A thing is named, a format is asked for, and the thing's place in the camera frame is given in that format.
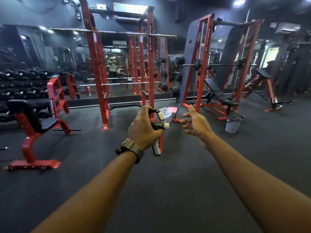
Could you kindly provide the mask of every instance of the recessed light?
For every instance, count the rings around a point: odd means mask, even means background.
[[[246,0],[235,0],[235,1],[233,2],[233,7],[241,7],[241,6],[244,5],[245,1],[246,1]]]

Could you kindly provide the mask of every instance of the hand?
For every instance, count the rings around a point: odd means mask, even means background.
[[[182,119],[180,123],[184,124],[183,128],[192,129],[185,130],[186,133],[194,135],[200,139],[201,145],[204,149],[208,148],[207,140],[211,136],[216,136],[208,124],[206,118],[197,113],[192,105],[189,105],[189,113],[183,114],[183,117],[190,119]]]
[[[151,106],[143,106],[128,129],[128,137],[135,141],[142,150],[146,150],[154,145],[163,134],[162,129],[154,130],[151,127],[148,109],[151,109]]]

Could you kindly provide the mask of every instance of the forearm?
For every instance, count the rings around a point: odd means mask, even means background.
[[[120,154],[32,233],[102,232],[136,160],[132,152]]]
[[[311,232],[311,200],[213,135],[208,149],[265,232]]]

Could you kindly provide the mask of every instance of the plastic container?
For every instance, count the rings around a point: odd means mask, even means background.
[[[237,133],[242,119],[235,116],[227,116],[225,130],[230,133]]]
[[[172,112],[167,112],[167,107],[164,107],[164,108],[159,109],[159,110],[162,112],[163,117],[164,117],[165,119],[168,118],[168,117],[170,117],[170,116],[172,116]]]

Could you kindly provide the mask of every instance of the black pants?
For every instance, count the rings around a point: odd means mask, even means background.
[[[116,71],[110,71],[109,72],[109,78],[117,78],[118,77],[118,74],[117,74],[117,72]]]

